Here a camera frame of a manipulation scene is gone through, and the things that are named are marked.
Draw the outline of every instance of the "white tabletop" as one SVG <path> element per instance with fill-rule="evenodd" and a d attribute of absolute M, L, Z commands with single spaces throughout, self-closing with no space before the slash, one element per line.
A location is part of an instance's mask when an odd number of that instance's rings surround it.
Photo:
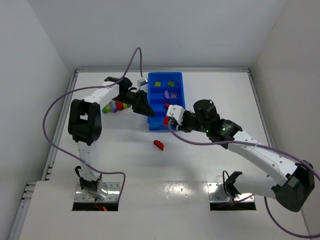
<path fill-rule="evenodd" d="M 246 72 L 183 72 L 185 105 L 193 111 L 200 99 L 211 99 L 224 119 L 240 125 L 261 143 L 266 135 Z M 101 85 L 119 72 L 79 73 L 75 88 Z M 138 72 L 128 73 L 134 83 Z M 82 99 L 92 90 L 73 94 Z M 78 154 L 65 122 L 59 146 Z M 50 181 L 38 182 L 26 216 L 21 240 L 34 239 L 293 239 L 269 219 L 262 197 L 256 211 L 210 211 L 207 182 L 221 181 L 223 170 L 266 175 L 244 158 L 221 146 L 193 146 L 167 131 L 149 131 L 147 117 L 130 109 L 102 115 L 98 168 L 123 171 L 126 185 L 118 212 L 71 211 L 77 184 L 76 159 L 58 152 Z M 203 133 L 180 135 L 208 142 Z M 153 145 L 164 143 L 164 151 Z M 105 182 L 121 176 L 103 176 Z M 185 194 L 175 188 L 186 189 Z M 302 214 L 292 213 L 270 200 L 270 208 L 289 230 L 306 234 Z"/>

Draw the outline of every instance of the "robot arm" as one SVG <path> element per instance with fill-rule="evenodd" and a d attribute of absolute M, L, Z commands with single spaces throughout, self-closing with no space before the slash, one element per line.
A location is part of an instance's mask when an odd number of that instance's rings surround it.
<path fill-rule="evenodd" d="M 225 181 L 226 192 L 237 194 L 253 193 L 276 199 L 282 206 L 298 212 L 315 187 L 314 175 L 302 164 L 260 147 L 253 137 L 236 123 L 220 118 L 211 100 L 199 100 L 194 105 L 194 113 L 178 105 L 170 105 L 166 116 L 172 126 L 186 133 L 198 131 L 205 133 L 212 142 L 241 141 L 255 145 L 222 144 L 221 146 L 255 164 L 269 177 L 250 176 L 240 171 L 233 172 Z M 224 189 L 220 195 L 227 198 Z"/>
<path fill-rule="evenodd" d="M 113 85 L 119 79 L 107 77 L 102 86 L 83 99 L 74 99 L 70 106 L 68 132 L 79 151 L 79 156 L 86 164 L 96 167 L 98 158 L 98 140 L 102 133 L 101 109 L 110 101 L 115 100 L 132 106 L 135 113 L 154 117 L 155 112 L 148 103 L 147 93 L 140 87 L 148 83 L 146 78 L 138 80 L 139 89 L 130 91 L 131 81 L 124 77 L 119 84 Z M 82 189 L 85 189 L 92 197 L 99 198 L 101 174 L 91 170 L 86 164 L 75 168 Z"/>

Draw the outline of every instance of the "metal base plate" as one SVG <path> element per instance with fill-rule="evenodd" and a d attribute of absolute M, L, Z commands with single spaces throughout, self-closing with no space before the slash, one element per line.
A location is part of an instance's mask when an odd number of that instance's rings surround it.
<path fill-rule="evenodd" d="M 120 182 L 103 182 L 102 191 L 103 197 L 98 200 L 99 203 L 117 203 L 120 193 Z M 74 194 L 74 203 L 94 203 L 95 198 L 88 195 L 85 190 L 82 190 L 80 183 L 77 184 L 75 194 Z"/>
<path fill-rule="evenodd" d="M 224 184 L 223 182 L 208 182 L 207 183 L 210 203 L 213 203 L 213 204 L 228 203 L 230 200 L 237 202 L 237 201 L 241 201 L 242 199 L 252 195 L 252 193 L 242 193 L 242 194 L 239 194 L 234 199 L 231 199 L 231 197 L 227 197 L 227 199 L 224 199 L 222 197 L 221 193 L 219 192 L 220 185 L 222 186 L 223 184 Z M 255 197 L 252 196 L 248 199 L 241 201 L 240 203 L 255 203 Z"/>

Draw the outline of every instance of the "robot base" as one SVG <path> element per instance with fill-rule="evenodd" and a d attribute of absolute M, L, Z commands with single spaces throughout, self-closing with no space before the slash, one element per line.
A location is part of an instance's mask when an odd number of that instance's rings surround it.
<path fill-rule="evenodd" d="M 96 202 L 98 207 L 105 207 L 107 211 L 118 211 L 118 198 L 120 193 L 121 183 L 120 182 L 103 182 L 102 193 Z M 81 189 L 80 183 L 77 184 L 73 211 L 100 211 L 95 206 L 95 198 L 90 196 L 84 189 Z"/>
<path fill-rule="evenodd" d="M 223 187 L 223 184 L 223 182 L 207 183 L 211 211 L 257 210 L 255 204 L 255 197 L 249 197 L 250 195 L 252 195 L 252 193 L 239 194 L 234 199 L 231 199 L 231 197 L 225 197 L 221 194 L 220 189 L 221 187 Z"/>

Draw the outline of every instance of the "red toy piece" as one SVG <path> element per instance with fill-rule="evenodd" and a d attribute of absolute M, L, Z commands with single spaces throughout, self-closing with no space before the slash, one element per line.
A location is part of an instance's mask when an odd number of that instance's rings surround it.
<path fill-rule="evenodd" d="M 168 117 L 168 116 L 165 116 L 162 124 L 163 124 L 164 126 L 168 126 L 168 122 L 169 122 L 169 117 Z"/>
<path fill-rule="evenodd" d="M 122 111 L 124 109 L 124 104 L 122 102 L 115 101 L 115 105 L 119 111 Z"/>
<path fill-rule="evenodd" d="M 153 144 L 156 145 L 158 148 L 160 148 L 162 151 L 164 150 L 164 144 L 160 142 L 159 140 L 154 140 Z"/>

